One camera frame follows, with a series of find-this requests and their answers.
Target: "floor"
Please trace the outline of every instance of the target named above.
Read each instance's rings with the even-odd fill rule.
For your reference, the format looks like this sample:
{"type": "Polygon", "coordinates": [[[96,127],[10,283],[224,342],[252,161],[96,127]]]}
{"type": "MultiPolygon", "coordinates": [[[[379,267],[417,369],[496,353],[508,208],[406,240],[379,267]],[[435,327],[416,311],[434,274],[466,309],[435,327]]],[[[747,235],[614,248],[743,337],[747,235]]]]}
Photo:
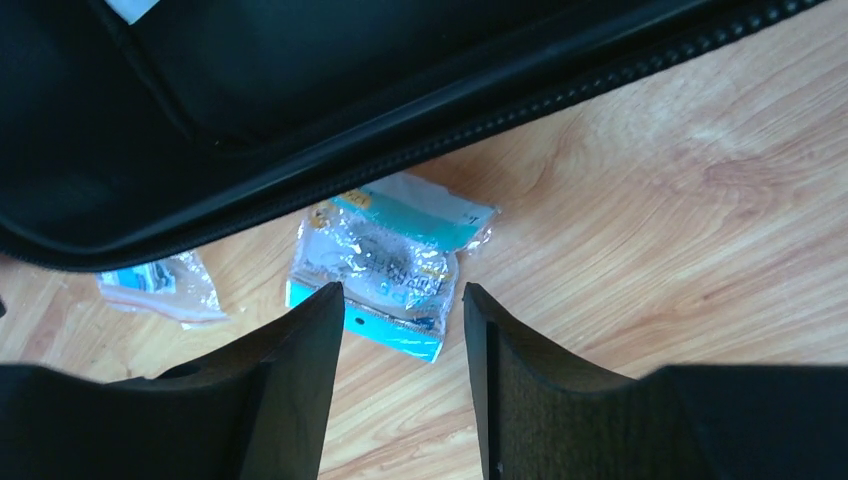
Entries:
{"type": "MultiPolygon", "coordinates": [[[[416,168],[503,208],[462,280],[626,375],[848,362],[847,24],[848,0],[827,2],[416,168]]],[[[0,261],[0,361],[112,381],[217,348],[286,311],[299,220],[201,249],[233,318],[206,330],[0,261]]],[[[434,365],[345,336],[321,479],[480,478],[460,314],[434,365]]]]}

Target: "small plastic bag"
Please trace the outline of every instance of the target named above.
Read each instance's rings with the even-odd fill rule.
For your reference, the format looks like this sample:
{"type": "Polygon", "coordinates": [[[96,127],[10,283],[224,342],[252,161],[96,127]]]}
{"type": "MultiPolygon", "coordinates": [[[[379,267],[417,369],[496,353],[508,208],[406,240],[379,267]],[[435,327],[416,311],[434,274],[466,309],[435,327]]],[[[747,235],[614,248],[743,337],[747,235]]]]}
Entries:
{"type": "Polygon", "coordinates": [[[497,213],[405,173],[321,202],[301,224],[287,304],[340,281],[348,331],[433,362],[459,278],[456,252],[479,246],[497,213]]]}
{"type": "Polygon", "coordinates": [[[97,274],[100,293],[113,308],[153,312],[177,320],[183,328],[229,319],[218,292],[195,251],[97,274]]]}

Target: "black object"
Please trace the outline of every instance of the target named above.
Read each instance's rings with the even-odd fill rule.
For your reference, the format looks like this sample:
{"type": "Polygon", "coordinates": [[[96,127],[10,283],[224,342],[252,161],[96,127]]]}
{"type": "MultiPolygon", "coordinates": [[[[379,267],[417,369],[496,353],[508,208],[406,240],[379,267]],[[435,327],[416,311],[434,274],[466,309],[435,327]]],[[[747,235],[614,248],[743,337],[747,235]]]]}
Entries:
{"type": "Polygon", "coordinates": [[[257,225],[820,0],[0,3],[0,251],[106,270],[257,225]]]}
{"type": "Polygon", "coordinates": [[[479,285],[465,337],[487,479],[848,478],[848,369],[671,366],[631,380],[479,285]]]}
{"type": "Polygon", "coordinates": [[[0,478],[315,479],[343,318],[332,284],[154,380],[0,367],[0,478]]]}

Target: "clear plastic bag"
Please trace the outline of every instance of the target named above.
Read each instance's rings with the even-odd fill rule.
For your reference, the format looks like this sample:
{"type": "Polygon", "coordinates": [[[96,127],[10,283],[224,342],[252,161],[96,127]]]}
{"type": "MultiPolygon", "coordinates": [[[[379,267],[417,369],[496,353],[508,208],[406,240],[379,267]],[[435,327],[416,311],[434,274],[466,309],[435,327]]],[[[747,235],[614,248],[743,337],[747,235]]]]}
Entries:
{"type": "Polygon", "coordinates": [[[488,238],[498,210],[396,174],[309,209],[287,303],[331,281],[345,287],[345,328],[435,361],[459,278],[456,252],[488,238]]]}
{"type": "Polygon", "coordinates": [[[184,328],[229,319],[218,292],[195,251],[97,274],[97,286],[109,305],[122,311],[153,312],[184,328]]]}

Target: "blue label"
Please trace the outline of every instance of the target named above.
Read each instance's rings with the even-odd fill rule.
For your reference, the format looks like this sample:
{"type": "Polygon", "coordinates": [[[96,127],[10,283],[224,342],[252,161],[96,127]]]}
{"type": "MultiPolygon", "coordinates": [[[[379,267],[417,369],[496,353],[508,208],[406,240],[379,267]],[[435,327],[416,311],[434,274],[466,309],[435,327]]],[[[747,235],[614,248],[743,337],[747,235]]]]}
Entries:
{"type": "MultiPolygon", "coordinates": [[[[300,305],[316,291],[291,280],[286,282],[286,289],[286,303],[289,307],[300,305]]],[[[442,338],[425,335],[389,322],[384,318],[371,315],[347,301],[345,302],[344,321],[345,330],[349,332],[431,363],[436,361],[444,342],[442,338]]]]}
{"type": "MultiPolygon", "coordinates": [[[[479,225],[462,225],[422,212],[394,198],[362,187],[367,203],[355,204],[349,196],[337,196],[332,202],[339,208],[356,211],[368,221],[399,233],[436,250],[451,252],[468,245],[480,231],[479,225]]],[[[484,223],[488,219],[477,219],[484,223]]]]}

